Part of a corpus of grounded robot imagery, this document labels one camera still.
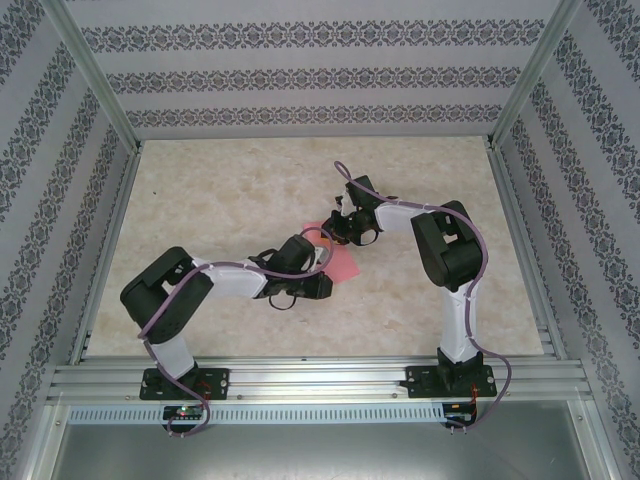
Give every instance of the metal panel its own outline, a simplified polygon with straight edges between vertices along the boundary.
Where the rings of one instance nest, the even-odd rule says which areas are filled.
[[[50,479],[64,438],[69,407],[45,406],[38,423],[34,445],[16,478]]]
[[[580,442],[590,478],[622,478],[613,458],[611,446],[604,434],[600,416],[595,409],[595,402],[567,402],[571,419]]]
[[[506,404],[468,435],[433,423],[218,425],[197,438],[69,425],[53,478],[588,478],[563,402]]]
[[[162,405],[118,405],[73,407],[70,425],[158,425]],[[327,425],[354,423],[444,422],[442,404],[421,402],[415,405],[216,405],[211,412],[212,425]],[[197,425],[201,421],[184,421]]]

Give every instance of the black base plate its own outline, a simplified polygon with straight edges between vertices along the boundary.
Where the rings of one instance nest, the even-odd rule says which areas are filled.
[[[229,370],[226,368],[198,368],[185,385],[205,400],[226,400],[229,390]],[[147,368],[142,376],[141,400],[193,400],[173,385],[157,368]]]
[[[407,380],[400,382],[400,386],[407,388],[409,398],[470,397],[474,384],[478,389],[478,397],[495,397],[498,394],[493,370],[488,365],[483,365],[475,375],[458,379],[450,390],[438,376],[436,365],[407,367],[406,373]]]

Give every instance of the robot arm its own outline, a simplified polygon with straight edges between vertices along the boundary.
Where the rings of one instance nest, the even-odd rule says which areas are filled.
[[[267,250],[243,263],[268,272],[299,274],[313,271],[324,254],[300,235],[289,238],[280,250]],[[144,329],[169,296],[164,285],[175,286],[189,272],[208,262],[192,258],[183,248],[173,247],[132,280],[120,295],[131,318]],[[181,383],[188,382],[197,365],[180,332],[205,300],[215,297],[272,297],[280,292],[294,297],[323,299],[331,295],[333,282],[324,273],[303,278],[277,278],[254,270],[222,265],[196,273],[175,296],[167,310],[147,332],[149,348],[158,363]]]
[[[357,183],[374,190],[367,176]],[[471,229],[458,218],[442,212],[413,208],[380,199],[348,183],[346,192],[336,197],[340,210],[334,210],[324,223],[336,243],[362,245],[363,234],[373,231],[412,234],[429,279],[441,288],[443,296],[443,334],[438,349],[438,374],[447,390],[456,389],[461,376],[482,369],[482,353],[472,345],[465,324],[468,289],[482,264],[482,252]],[[443,205],[469,215],[460,202]],[[469,324],[476,330],[476,292],[470,297]]]

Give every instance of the white wall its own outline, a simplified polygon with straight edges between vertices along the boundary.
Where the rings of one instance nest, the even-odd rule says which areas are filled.
[[[557,0],[70,10],[143,139],[488,134]]]
[[[502,145],[567,349],[640,478],[640,2],[585,1]]]
[[[0,478],[66,363],[128,152],[37,2],[0,1]]]

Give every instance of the gray metal floor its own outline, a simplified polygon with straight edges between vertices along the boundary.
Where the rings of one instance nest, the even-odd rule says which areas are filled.
[[[55,479],[589,478],[565,402],[504,403],[468,435],[438,424],[67,427]]]

